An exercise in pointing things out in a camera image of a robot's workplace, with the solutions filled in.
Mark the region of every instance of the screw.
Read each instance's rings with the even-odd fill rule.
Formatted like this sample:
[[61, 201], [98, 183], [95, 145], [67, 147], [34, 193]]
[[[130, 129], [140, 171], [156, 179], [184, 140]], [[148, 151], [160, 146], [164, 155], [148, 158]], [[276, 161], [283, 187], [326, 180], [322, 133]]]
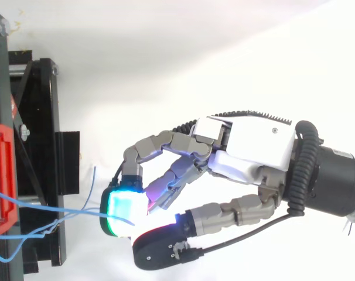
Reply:
[[30, 135], [30, 130], [28, 130], [25, 124], [21, 125], [20, 126], [21, 139], [25, 142], [28, 139], [29, 135]]
[[59, 66], [57, 64], [53, 64], [52, 73], [54, 76], [57, 76], [59, 74]]
[[8, 20], [0, 19], [0, 35], [6, 37], [11, 32], [11, 26], [9, 25]]

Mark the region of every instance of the white wall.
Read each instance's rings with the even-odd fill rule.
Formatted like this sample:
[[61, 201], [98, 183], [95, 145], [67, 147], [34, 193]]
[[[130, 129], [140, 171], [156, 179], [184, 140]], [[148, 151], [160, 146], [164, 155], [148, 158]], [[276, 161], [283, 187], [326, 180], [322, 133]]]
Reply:
[[[125, 148], [217, 112], [253, 109], [306, 119], [326, 146], [355, 154], [355, 0], [316, 7], [321, 2], [0, 1], [13, 28], [20, 23], [9, 48], [55, 60], [61, 129], [81, 131], [81, 194], [66, 197], [66, 206], [84, 203], [94, 165], [93, 205]], [[145, 164], [144, 183], [173, 159], [167, 154]], [[256, 192], [204, 176], [172, 210]], [[283, 204], [275, 216], [285, 212]], [[78, 217], [66, 223], [66, 263], [42, 262], [40, 273], [25, 279], [355, 280], [355, 226], [347, 237], [345, 221], [307, 210], [198, 261], [146, 272], [133, 264], [127, 239], [106, 236], [97, 218]], [[253, 228], [191, 243], [212, 245]]]

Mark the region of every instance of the cable connector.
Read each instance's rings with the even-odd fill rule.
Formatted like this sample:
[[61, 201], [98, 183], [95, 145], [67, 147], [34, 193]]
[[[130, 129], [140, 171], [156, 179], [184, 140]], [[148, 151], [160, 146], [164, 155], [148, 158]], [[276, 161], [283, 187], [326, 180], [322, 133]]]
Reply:
[[190, 248], [179, 253], [181, 263], [195, 261], [204, 255], [202, 248]]

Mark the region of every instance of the black cable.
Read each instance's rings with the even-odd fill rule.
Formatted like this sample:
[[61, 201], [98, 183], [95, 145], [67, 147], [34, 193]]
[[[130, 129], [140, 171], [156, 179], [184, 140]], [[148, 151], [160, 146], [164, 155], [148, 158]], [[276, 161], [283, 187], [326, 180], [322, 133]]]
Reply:
[[352, 225], [353, 225], [353, 222], [351, 222], [351, 225], [349, 226], [348, 236], [351, 234]]
[[309, 182], [318, 158], [320, 141], [316, 127], [308, 121], [300, 121], [296, 124], [296, 134], [302, 135], [302, 141], [299, 140], [302, 144], [292, 170], [287, 212], [294, 217], [302, 217]]
[[[229, 112], [214, 114], [212, 116], [219, 116], [219, 117], [257, 116], [257, 117], [267, 118], [288, 125], [292, 123], [290, 120], [284, 118], [279, 118], [277, 116], [272, 116], [270, 114], [266, 114], [258, 111], [252, 111], [252, 110], [229, 111]], [[189, 135], [191, 128], [193, 127], [194, 124], [196, 124], [196, 122], [197, 120], [193, 120], [190, 122], [186, 122], [185, 124], [181, 124], [180, 126], [173, 128], [172, 132], [178, 132], [178, 133], [183, 133], [185, 135]]]
[[123, 167], [123, 164], [124, 164], [124, 161], [121, 162], [117, 172], [115, 173], [114, 179], [117, 179], [117, 180], [119, 179], [119, 175], [120, 175], [120, 172], [121, 172], [121, 168]]
[[271, 227], [271, 226], [273, 226], [273, 225], [275, 225], [275, 224], [277, 224], [277, 223], [279, 223], [281, 221], [285, 221], [288, 218], [292, 218], [292, 217], [293, 216], [291, 216], [289, 214], [288, 215], [283, 215], [283, 216], [281, 216], [279, 218], [276, 218], [276, 219], [268, 222], [267, 224], [264, 224], [263, 226], [261, 226], [259, 228], [256, 228], [255, 230], [252, 230], [252, 231], [250, 231], [250, 232], [248, 232], [248, 233], [246, 233], [246, 234], [244, 234], [242, 236], [239, 236], [239, 237], [236, 237], [234, 239], [228, 240], [226, 242], [223, 242], [223, 243], [208, 247], [206, 249], [203, 249], [202, 251], [205, 254], [205, 253], [213, 252], [215, 250], [230, 246], [232, 244], [235, 244], [237, 242], [245, 240], [245, 239], [247, 239], [249, 237], [252, 237], [253, 235], [260, 233], [261, 231], [263, 231], [263, 230], [265, 230], [265, 229], [267, 229], [267, 228], [269, 228], [269, 227]]

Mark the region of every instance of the coiled black cable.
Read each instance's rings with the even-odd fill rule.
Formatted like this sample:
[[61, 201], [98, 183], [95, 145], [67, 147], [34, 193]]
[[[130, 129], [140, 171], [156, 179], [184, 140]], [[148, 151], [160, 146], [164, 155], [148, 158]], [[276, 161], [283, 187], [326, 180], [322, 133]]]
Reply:
[[[229, 112], [224, 112], [224, 113], [219, 113], [219, 114], [214, 114], [213, 116], [218, 116], [218, 117], [238, 117], [238, 116], [257, 116], [257, 117], [263, 117], [267, 118], [270, 120], [278, 121], [284, 124], [291, 124], [290, 120], [283, 119], [283, 118], [278, 118], [276, 116], [272, 116], [270, 114], [258, 112], [258, 111], [252, 111], [252, 110], [243, 110], [243, 111], [229, 111]], [[196, 124], [197, 120], [193, 120], [190, 122], [187, 122], [185, 124], [181, 124], [181, 126], [177, 126], [176, 128], [172, 129], [172, 132], [178, 132], [178, 133], [183, 133], [185, 135], [189, 135], [190, 130], [194, 124]]]
[[296, 133], [302, 135], [302, 145], [292, 170], [287, 212], [293, 217], [301, 217], [304, 216], [305, 199], [317, 162], [320, 142], [316, 127], [308, 121], [298, 122]]
[[177, 126], [176, 128], [172, 129], [172, 132], [183, 133], [184, 135], [189, 135], [191, 128], [194, 124], [196, 124], [197, 120], [193, 120], [190, 122], [186, 122], [181, 126]]

